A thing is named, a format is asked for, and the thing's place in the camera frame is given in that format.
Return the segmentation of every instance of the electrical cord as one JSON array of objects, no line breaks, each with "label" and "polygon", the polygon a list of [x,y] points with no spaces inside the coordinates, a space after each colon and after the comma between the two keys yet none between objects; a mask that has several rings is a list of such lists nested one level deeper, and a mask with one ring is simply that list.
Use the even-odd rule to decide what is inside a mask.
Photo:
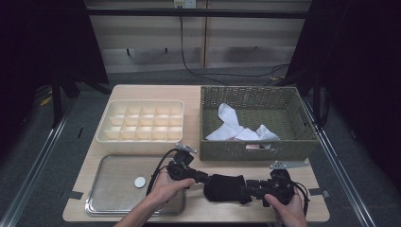
[{"label": "electrical cord", "polygon": [[[206,76],[230,76],[230,77],[243,77],[243,78],[260,78],[260,77],[272,75],[274,72],[277,72],[280,69],[282,69],[283,67],[289,65],[289,63],[275,65],[271,69],[270,72],[265,73],[265,74],[260,74],[260,75],[240,75],[240,74],[224,74],[224,73],[201,74],[201,73],[197,73],[197,72],[194,72],[194,71],[192,71],[191,69],[188,68],[188,66],[186,65],[185,57],[183,55],[183,17],[180,17],[180,31],[181,31],[181,56],[182,56],[182,59],[183,59],[183,66],[185,67],[185,69],[190,74],[192,74],[193,76],[198,77],[198,78],[210,79],[210,80],[212,80],[214,82],[218,82],[218,83],[221,83],[221,84],[224,84],[224,85],[229,85],[229,84],[227,84],[227,83],[225,83],[223,81],[220,81],[218,79],[212,79],[212,78],[208,78]],[[265,84],[264,86],[270,84],[271,82],[272,82],[272,77],[270,77],[270,81],[267,84]]]},{"label": "electrical cord", "polygon": [[306,217],[306,213],[307,213],[307,207],[309,206],[309,197],[308,197],[308,193],[307,193],[307,189],[306,187],[301,184],[301,183],[295,183],[294,185],[296,188],[298,188],[298,190],[301,191],[302,195],[304,196],[304,215]]},{"label": "electrical cord", "polygon": [[323,116],[321,118],[321,126],[322,127],[327,122],[329,112],[330,112],[330,97],[329,97],[327,91],[324,91]]},{"label": "electrical cord", "polygon": [[173,151],[178,151],[177,148],[173,148],[169,150],[165,155],[163,155],[162,159],[160,160],[159,164],[157,165],[156,169],[154,170],[153,174],[151,175],[150,182],[148,185],[147,195],[150,193],[151,189],[153,188],[154,182],[156,181],[157,176],[162,168],[162,163],[165,161],[166,157]]}]

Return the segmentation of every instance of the gray carpet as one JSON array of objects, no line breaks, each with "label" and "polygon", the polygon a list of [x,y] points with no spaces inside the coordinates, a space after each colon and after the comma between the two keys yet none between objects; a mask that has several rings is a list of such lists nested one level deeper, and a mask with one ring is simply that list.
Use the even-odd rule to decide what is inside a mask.
[{"label": "gray carpet", "polygon": [[[261,75],[268,73],[271,67],[236,68],[199,70],[197,72],[231,73]],[[275,77],[283,76],[285,72],[277,72]],[[270,79],[264,77],[232,77],[223,75],[210,76],[230,85],[264,85]],[[115,84],[220,84],[219,82],[202,79],[189,74],[185,70],[146,72],[133,74],[110,75],[111,85]],[[67,223],[62,219],[66,199],[60,198],[63,190],[71,190],[78,176],[81,164],[94,137],[97,124],[104,111],[108,96],[94,91],[86,85],[79,85],[81,94],[75,101],[73,110],[52,150],[37,185],[21,215],[17,226],[112,226],[112,223]],[[36,155],[50,131],[52,124],[52,106],[34,108],[26,124],[25,132],[20,137],[7,163],[1,166],[0,183],[0,215],[4,215],[16,191],[23,183]],[[377,226],[397,226],[401,223],[401,199],[388,178],[370,159],[365,148],[350,135],[350,130],[335,105],[331,106],[328,121],[325,125],[336,152],[344,167],[367,204]],[[318,183],[323,190],[330,192],[325,199],[331,218],[326,223],[310,226],[360,226],[354,209],[329,164],[322,148],[317,148],[310,156],[310,162],[315,171]]]}]

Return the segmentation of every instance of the black curtain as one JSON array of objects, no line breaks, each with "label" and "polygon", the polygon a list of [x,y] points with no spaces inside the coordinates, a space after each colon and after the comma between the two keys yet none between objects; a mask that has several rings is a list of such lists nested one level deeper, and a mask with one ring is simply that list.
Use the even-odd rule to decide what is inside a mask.
[{"label": "black curtain", "polygon": [[2,154],[18,139],[36,89],[56,73],[70,84],[108,83],[89,16],[57,13],[84,8],[83,0],[0,1]]},{"label": "black curtain", "polygon": [[297,79],[301,94],[320,77],[357,138],[401,191],[400,11],[401,2],[394,0],[313,1],[288,77]]}]

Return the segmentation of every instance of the metal clamp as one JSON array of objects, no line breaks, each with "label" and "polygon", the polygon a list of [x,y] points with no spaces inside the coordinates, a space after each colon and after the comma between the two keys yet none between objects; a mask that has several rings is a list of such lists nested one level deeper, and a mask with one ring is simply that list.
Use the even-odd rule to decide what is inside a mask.
[{"label": "metal clamp", "polygon": [[274,164],[270,165],[270,169],[288,169],[294,167],[308,166],[307,161],[292,161],[292,162],[281,162],[275,161]]},{"label": "metal clamp", "polygon": [[177,143],[176,148],[185,150],[188,153],[197,153],[197,151],[195,149],[192,149],[188,145],[181,145],[181,144]]}]

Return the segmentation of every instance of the white cloth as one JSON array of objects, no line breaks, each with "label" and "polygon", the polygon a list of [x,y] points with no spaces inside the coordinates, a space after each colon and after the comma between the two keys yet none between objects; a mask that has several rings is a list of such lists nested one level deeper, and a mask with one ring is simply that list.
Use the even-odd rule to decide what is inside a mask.
[{"label": "white cloth", "polygon": [[240,126],[235,110],[225,103],[220,104],[218,107],[218,117],[223,121],[223,124],[216,131],[206,136],[207,140],[280,140],[276,134],[269,131],[264,125],[260,125],[256,131]]}]

